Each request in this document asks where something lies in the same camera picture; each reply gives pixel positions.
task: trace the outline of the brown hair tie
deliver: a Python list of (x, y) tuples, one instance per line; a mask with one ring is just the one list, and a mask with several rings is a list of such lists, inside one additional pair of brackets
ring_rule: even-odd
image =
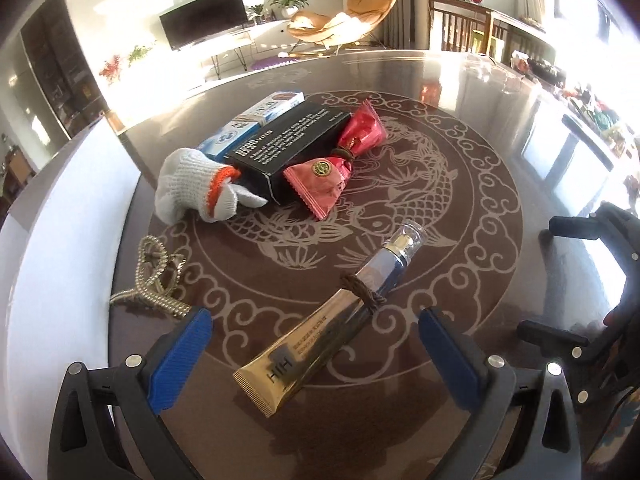
[(351, 153), (351, 150), (343, 146), (338, 146), (337, 148), (332, 149), (331, 155), (339, 156), (340, 158), (348, 160), (349, 162), (353, 162), (353, 159), (355, 158), (353, 156), (353, 153)]
[(344, 288), (360, 298), (372, 314), (386, 301), (383, 296), (380, 296), (375, 290), (371, 290), (355, 274), (341, 274), (340, 288)]

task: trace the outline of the knitted glove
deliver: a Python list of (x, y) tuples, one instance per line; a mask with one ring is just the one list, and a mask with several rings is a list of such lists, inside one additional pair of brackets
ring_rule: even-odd
[(156, 215), (173, 225), (187, 209), (197, 209), (205, 222), (215, 222), (235, 215), (238, 202), (248, 207), (265, 205), (265, 199), (232, 184), (238, 176), (236, 168), (213, 162), (198, 150), (175, 150), (160, 169)]

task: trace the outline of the white flower pot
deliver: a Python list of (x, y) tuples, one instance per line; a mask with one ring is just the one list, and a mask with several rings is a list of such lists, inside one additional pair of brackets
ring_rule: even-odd
[(291, 19), (291, 17), (292, 17), (296, 12), (298, 12), (299, 10), (300, 10), (300, 9), (299, 9), (299, 8), (297, 8), (295, 5), (292, 5), (292, 6), (290, 6), (290, 7), (283, 7), (283, 8), (282, 8), (282, 17), (283, 17), (285, 20), (290, 20), (290, 19)]

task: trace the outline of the cosmetic tube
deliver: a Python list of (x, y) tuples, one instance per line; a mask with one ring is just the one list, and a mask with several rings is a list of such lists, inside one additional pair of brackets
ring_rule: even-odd
[[(356, 276), (384, 296), (396, 286), (426, 239), (422, 227), (405, 221)], [(371, 317), (369, 305), (341, 288), (290, 332), (236, 370), (234, 379), (261, 412), (271, 416)]]

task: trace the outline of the television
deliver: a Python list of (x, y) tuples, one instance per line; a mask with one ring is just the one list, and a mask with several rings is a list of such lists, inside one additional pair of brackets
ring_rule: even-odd
[(242, 0), (195, 0), (160, 16), (172, 50), (246, 22)]

